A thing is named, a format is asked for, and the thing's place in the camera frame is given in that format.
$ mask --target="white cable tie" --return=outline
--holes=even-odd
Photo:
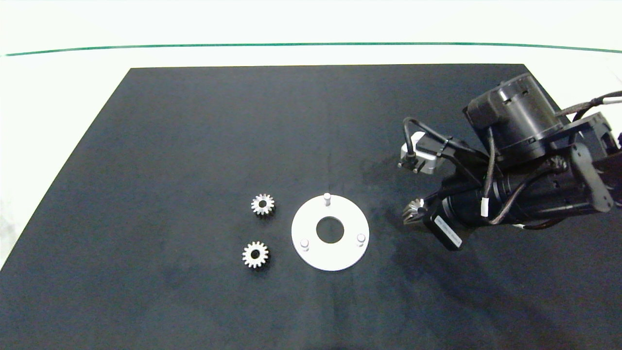
[[[604,105],[612,105],[614,103],[622,103],[622,97],[605,97],[603,98]]]
[[[486,197],[481,198],[480,215],[483,217],[488,217],[488,198]]]

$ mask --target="cable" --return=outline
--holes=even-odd
[[[512,205],[514,205],[514,202],[516,202],[518,195],[520,195],[521,192],[525,190],[525,188],[527,188],[532,182],[539,179],[540,177],[548,175],[549,173],[554,173],[554,172],[556,172],[556,169],[545,169],[539,172],[536,170],[534,171],[535,175],[528,176],[525,179],[523,179],[521,183],[518,185],[518,187],[514,190],[514,192],[512,192],[508,200],[506,200],[506,202],[503,204],[501,210],[499,211],[499,214],[494,219],[490,220],[488,223],[491,225],[497,225],[500,222],[502,222],[503,219],[505,219],[505,217],[507,216],[509,210],[512,208]]]
[[[521,228],[523,230],[544,230],[544,229],[548,229],[549,227],[555,226],[557,224],[559,224],[560,222],[564,221],[565,217],[560,217],[558,219],[551,219],[551,220],[547,220],[541,224],[537,224],[537,225],[524,225]]]
[[[434,129],[430,128],[429,126],[421,123],[419,120],[416,120],[413,117],[407,117],[404,119],[403,121],[403,125],[404,125],[404,138],[406,139],[406,149],[408,151],[409,155],[414,155],[415,154],[415,150],[412,146],[412,140],[411,140],[411,132],[408,130],[408,123],[413,123],[415,125],[417,125],[419,128],[422,128],[423,130],[425,130],[426,133],[428,133],[430,136],[434,137],[435,139],[439,140],[440,142],[443,143],[447,143],[449,146],[453,147],[453,148],[457,148],[457,149],[461,149],[463,151],[469,152],[471,154],[475,154],[478,157],[484,158],[486,159],[487,156],[485,154],[483,154],[480,151],[477,151],[473,148],[467,147],[467,146],[463,146],[462,144],[451,140],[450,138],[441,135],[440,133],[436,132]]]
[[[493,187],[493,176],[494,176],[494,157],[495,157],[495,146],[494,146],[494,136],[493,129],[488,127],[488,169],[486,171],[486,180],[484,182],[484,193],[481,197],[480,204],[480,215],[482,217],[488,217],[488,199],[490,198],[490,189]]]
[[[572,113],[576,113],[572,121],[577,121],[583,117],[585,112],[587,112],[590,108],[594,106],[610,105],[613,103],[622,103],[622,100],[605,101],[606,98],[611,98],[611,97],[622,97],[622,90],[610,92],[610,93],[607,93],[606,95],[593,98],[589,102],[583,102],[583,103],[579,103],[578,105],[570,106],[566,109],[560,110],[559,112],[555,113],[555,116],[563,116],[563,115],[569,115]]]

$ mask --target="white backdrop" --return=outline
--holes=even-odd
[[[7,54],[298,42],[487,42],[622,50],[620,13],[622,2],[617,1],[2,1],[0,267],[132,67],[520,63],[562,108],[622,90],[622,53],[535,47],[316,45]],[[615,135],[622,131],[621,105],[600,110]]]

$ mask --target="green line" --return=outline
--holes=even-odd
[[[539,44],[510,44],[510,43],[504,43],[504,42],[280,42],[280,43],[277,42],[277,43],[256,43],[256,44],[154,44],[154,45],[91,46],[91,47],[73,47],[71,49],[16,52],[13,54],[4,54],[0,56],[52,54],[54,52],[85,51],[85,50],[146,49],[146,48],[151,48],[151,47],[372,46],[372,45],[536,47],[540,49],[579,50],[579,51],[609,52],[612,54],[622,54],[622,50],[597,49],[594,47],[539,45]]]

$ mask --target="small gear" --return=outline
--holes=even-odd
[[[274,212],[274,198],[269,194],[255,196],[251,202],[251,209],[260,216],[271,215]]]
[[[258,268],[268,260],[268,247],[261,242],[251,242],[242,253],[242,261],[250,268]]]

